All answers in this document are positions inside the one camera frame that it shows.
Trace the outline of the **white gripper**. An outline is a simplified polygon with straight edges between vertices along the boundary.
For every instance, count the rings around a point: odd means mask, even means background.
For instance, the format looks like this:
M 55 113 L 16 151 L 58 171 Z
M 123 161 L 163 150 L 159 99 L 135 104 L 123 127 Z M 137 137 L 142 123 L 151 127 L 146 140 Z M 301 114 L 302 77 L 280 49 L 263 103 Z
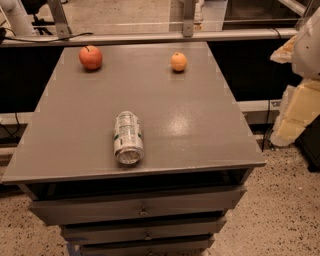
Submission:
M 285 147 L 320 115 L 320 7 L 303 23 L 296 37 L 271 54 L 270 60 L 292 62 L 293 72 L 305 78 L 297 87 L 286 87 L 272 128 L 271 143 Z

